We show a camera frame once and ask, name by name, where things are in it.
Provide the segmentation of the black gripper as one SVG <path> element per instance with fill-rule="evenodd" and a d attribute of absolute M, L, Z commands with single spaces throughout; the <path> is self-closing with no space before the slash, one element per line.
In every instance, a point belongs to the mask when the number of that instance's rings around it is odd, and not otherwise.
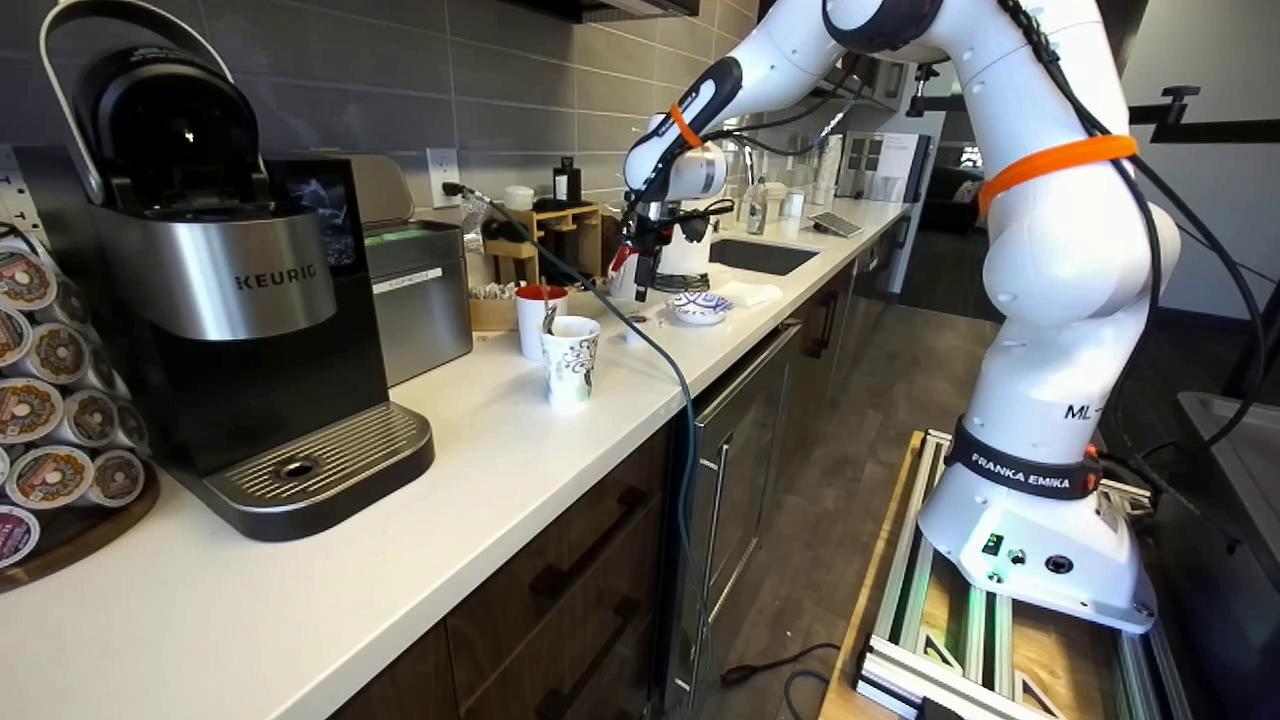
<path fill-rule="evenodd" d="M 728 211 L 728 202 L 633 202 L 626 211 L 626 270 L 635 284 L 635 302 L 650 302 L 650 294 L 656 290 L 662 253 L 675 238 L 699 243 Z"/>

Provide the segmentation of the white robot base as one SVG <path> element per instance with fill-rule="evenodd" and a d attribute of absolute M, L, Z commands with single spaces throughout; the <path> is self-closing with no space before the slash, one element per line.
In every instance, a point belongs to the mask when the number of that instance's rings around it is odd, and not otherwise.
<path fill-rule="evenodd" d="M 1144 635 L 1157 597 L 1126 511 L 1077 463 L 1031 463 L 953 432 L 915 528 L 975 589 Z"/>

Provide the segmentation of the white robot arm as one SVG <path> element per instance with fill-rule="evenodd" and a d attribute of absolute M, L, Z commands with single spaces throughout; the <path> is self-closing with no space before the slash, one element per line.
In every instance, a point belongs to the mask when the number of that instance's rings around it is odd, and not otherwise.
<path fill-rule="evenodd" d="M 1104 0 L 775 0 L 628 149 L 633 202 L 732 117 L 797 103 L 845 52 L 947 62 L 986 157 L 986 290 L 1006 327 L 953 440 L 961 482 L 1091 491 L 1087 440 L 1176 243 L 1136 189 Z"/>

